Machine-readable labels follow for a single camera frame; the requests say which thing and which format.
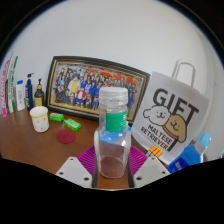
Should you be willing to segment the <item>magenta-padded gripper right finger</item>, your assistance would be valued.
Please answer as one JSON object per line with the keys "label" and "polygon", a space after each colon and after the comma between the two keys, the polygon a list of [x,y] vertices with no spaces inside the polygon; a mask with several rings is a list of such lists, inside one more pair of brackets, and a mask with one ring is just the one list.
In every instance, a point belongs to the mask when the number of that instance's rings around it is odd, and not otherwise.
{"label": "magenta-padded gripper right finger", "polygon": [[128,165],[130,188],[140,188],[169,175],[155,156],[148,157],[134,146],[130,149]]}

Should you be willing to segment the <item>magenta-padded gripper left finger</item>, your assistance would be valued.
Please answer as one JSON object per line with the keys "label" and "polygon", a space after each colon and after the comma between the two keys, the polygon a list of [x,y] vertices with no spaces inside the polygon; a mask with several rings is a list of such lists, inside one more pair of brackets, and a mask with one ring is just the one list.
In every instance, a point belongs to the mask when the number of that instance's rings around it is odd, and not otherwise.
{"label": "magenta-padded gripper left finger", "polygon": [[97,186],[95,148],[91,146],[78,157],[69,157],[56,175],[84,188]]}

